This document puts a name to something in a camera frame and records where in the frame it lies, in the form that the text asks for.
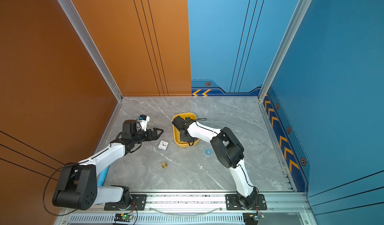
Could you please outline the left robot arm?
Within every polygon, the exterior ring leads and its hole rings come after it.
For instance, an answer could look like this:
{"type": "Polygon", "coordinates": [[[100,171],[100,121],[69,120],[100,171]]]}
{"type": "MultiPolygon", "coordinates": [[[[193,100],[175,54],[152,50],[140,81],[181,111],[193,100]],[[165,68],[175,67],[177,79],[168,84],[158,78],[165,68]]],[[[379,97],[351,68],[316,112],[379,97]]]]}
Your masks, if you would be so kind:
{"type": "Polygon", "coordinates": [[[64,165],[52,204],[83,211],[99,204],[112,204],[120,210],[129,208],[133,203],[129,188],[98,186],[98,176],[116,160],[135,152],[143,142],[158,140],[164,132],[146,126],[145,120],[126,120],[122,131],[106,148],[78,163],[64,165]]]}

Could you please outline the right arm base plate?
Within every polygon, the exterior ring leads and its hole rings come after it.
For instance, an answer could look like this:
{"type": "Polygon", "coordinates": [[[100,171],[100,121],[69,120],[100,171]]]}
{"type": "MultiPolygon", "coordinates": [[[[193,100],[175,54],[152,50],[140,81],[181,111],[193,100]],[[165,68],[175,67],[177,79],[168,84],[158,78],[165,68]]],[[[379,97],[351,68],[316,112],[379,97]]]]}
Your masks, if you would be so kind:
{"type": "MultiPolygon", "coordinates": [[[[246,210],[244,207],[241,206],[240,200],[238,195],[236,194],[225,194],[226,199],[226,208],[228,211],[240,211],[240,210],[246,210]]],[[[268,209],[267,202],[265,199],[265,196],[263,194],[259,194],[257,196],[256,201],[254,202],[254,205],[249,208],[248,210],[259,210],[259,211],[266,211],[268,209]]]]}

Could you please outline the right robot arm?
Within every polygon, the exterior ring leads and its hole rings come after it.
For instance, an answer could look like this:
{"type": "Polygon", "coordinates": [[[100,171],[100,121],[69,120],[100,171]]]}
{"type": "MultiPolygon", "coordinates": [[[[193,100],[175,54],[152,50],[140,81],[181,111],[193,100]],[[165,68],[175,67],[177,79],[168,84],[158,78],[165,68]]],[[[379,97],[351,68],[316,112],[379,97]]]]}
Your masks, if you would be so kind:
{"type": "Polygon", "coordinates": [[[205,126],[199,119],[173,118],[173,126],[189,146],[195,140],[210,143],[219,162],[228,168],[236,184],[237,196],[242,208],[250,210],[256,206],[259,190],[251,182],[245,166],[244,147],[228,127],[215,129],[205,126]]]}

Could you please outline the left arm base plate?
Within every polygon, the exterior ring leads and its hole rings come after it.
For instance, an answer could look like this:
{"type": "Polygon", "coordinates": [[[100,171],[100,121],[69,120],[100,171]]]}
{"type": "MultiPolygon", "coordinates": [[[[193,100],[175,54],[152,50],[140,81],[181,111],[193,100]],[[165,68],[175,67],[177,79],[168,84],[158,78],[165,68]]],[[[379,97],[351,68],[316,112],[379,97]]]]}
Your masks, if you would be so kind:
{"type": "Polygon", "coordinates": [[[146,194],[133,194],[130,195],[130,202],[128,204],[123,203],[106,203],[104,206],[104,211],[119,211],[119,212],[129,212],[132,210],[135,211],[144,211],[147,203],[146,194]]]}

